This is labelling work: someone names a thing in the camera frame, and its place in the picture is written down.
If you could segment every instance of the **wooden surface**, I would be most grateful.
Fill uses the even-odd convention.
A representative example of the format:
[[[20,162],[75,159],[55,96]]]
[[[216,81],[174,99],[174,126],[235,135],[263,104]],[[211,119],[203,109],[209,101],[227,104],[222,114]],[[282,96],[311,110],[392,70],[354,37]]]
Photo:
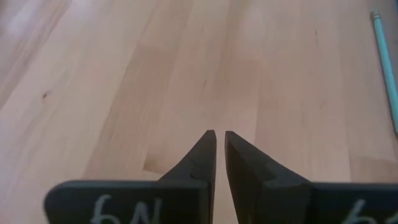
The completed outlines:
[[[310,180],[398,182],[369,12],[385,0],[0,1],[0,223],[45,223],[69,179],[157,179],[218,136],[214,223],[236,223],[233,130]]]

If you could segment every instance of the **black plastic piece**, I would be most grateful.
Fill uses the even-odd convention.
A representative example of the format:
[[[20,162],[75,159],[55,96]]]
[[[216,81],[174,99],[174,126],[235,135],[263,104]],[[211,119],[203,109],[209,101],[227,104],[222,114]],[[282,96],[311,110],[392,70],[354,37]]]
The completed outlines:
[[[50,224],[212,223],[216,136],[207,131],[160,180],[75,180],[54,187],[44,208]]]
[[[398,223],[398,185],[312,183],[231,131],[225,154],[239,224]]]

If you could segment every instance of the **blue pencil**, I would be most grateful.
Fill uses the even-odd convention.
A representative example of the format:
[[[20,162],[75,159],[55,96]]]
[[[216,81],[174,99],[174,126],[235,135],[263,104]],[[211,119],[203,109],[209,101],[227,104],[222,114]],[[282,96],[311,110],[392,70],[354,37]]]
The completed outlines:
[[[380,61],[384,74],[384,81],[386,83],[388,99],[390,102],[392,121],[394,129],[398,134],[398,94],[396,81],[392,72],[390,56],[387,48],[386,38],[384,37],[383,26],[381,23],[380,13],[378,11],[372,12],[372,20],[374,32],[376,33],[377,44],[379,46]]]

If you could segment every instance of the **wood grain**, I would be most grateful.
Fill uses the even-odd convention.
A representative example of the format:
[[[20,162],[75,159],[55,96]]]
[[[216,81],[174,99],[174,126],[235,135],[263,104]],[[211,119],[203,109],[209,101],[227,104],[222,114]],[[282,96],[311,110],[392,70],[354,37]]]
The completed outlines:
[[[369,12],[395,1],[0,1],[0,223],[45,223],[69,179],[156,180],[207,129],[214,223],[237,223],[233,130],[310,180],[398,182]]]

